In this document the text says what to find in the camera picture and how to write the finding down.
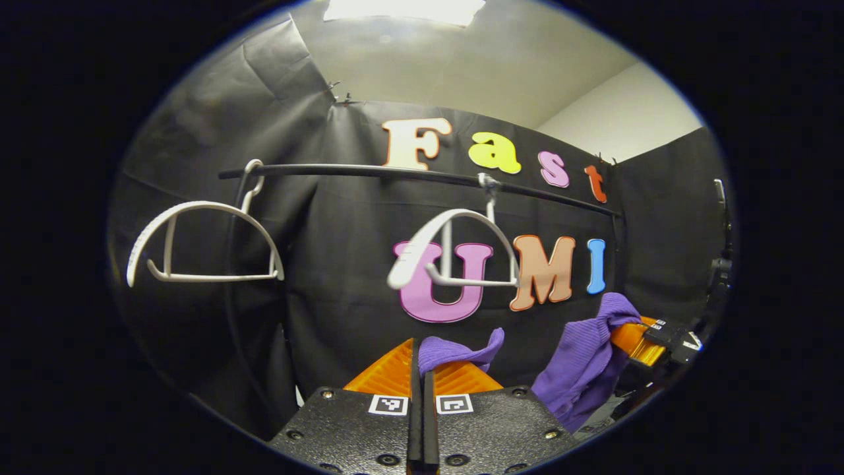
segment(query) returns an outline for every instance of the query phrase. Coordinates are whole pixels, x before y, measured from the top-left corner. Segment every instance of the horizontal bar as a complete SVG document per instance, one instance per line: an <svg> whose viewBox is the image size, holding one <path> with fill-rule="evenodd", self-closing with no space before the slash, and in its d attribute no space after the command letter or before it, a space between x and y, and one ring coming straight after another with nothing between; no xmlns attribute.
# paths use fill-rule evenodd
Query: horizontal bar
<svg viewBox="0 0 844 475"><path fill-rule="evenodd" d="M383 167L377 165L330 165L324 163L313 165L264 165L262 167L256 167L250 174L257 177L270 177L277 175L341 175L350 177L400 178L405 180L450 183L454 185L480 188L480 183L478 183L477 177L453 175L451 173L410 170L408 168ZM224 170L218 174L218 177L221 180L240 178L242 176L242 169ZM571 205L577 208L583 208L584 210L595 211L607 216L621 216L621 213L618 211L607 210L606 208L586 203L584 201L580 201L579 199L559 196L558 194L548 193L547 191L523 187L520 185L501 183L500 190L506 193L556 201L557 203L562 203L563 205Z"/></svg>

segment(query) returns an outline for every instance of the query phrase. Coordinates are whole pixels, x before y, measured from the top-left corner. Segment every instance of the white wall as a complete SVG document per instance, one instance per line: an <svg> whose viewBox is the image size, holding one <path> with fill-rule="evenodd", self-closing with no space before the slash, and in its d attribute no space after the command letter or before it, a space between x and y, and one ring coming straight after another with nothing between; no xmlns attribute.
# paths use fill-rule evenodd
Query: white wall
<svg viewBox="0 0 844 475"><path fill-rule="evenodd" d="M537 130L605 161L623 161L701 127L673 86L636 63L572 102Z"/></svg>

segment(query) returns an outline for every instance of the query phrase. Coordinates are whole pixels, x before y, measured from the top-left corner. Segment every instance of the pink letter u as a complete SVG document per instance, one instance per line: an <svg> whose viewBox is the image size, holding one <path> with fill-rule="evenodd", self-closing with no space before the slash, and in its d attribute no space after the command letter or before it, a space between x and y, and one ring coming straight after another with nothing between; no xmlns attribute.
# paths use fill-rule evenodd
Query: pink letter u
<svg viewBox="0 0 844 475"><path fill-rule="evenodd" d="M398 243L392 251L399 256L407 245L408 241ZM492 255L492 247L477 243L460 244L454 248L454 254L463 260L464 279L484 279L484 266ZM434 282L428 276L425 266L433 264L441 255L442 247L437 243L429 243L422 253L422 260L416 267L414 278L399 291L404 311L424 322L451 323L465 319L480 307L480 299L484 293L483 287L465 286L460 298L455 302L440 303L434 300Z"/></svg>

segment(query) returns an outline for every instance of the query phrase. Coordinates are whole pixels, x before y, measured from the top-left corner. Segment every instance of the letter m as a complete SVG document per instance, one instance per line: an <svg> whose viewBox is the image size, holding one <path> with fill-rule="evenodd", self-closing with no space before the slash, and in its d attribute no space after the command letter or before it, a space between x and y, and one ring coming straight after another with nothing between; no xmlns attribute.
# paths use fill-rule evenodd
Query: letter m
<svg viewBox="0 0 844 475"><path fill-rule="evenodd" d="M516 298L510 302L510 310L521 312L533 306L535 299L531 294L536 290L539 304L545 300L562 302L571 297L571 255L575 249L575 240L560 237L554 244L551 259L545 256L545 249L539 237L519 236L513 240L513 247L519 252L520 274Z"/></svg>

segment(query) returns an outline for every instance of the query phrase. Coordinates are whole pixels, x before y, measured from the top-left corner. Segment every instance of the ceiling light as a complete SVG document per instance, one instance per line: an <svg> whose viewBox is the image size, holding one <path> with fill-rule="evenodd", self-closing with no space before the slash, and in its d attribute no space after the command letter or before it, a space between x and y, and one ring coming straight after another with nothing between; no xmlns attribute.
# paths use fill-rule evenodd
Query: ceiling light
<svg viewBox="0 0 844 475"><path fill-rule="evenodd" d="M322 20L390 16L468 26L483 6L484 0L331 0Z"/></svg>

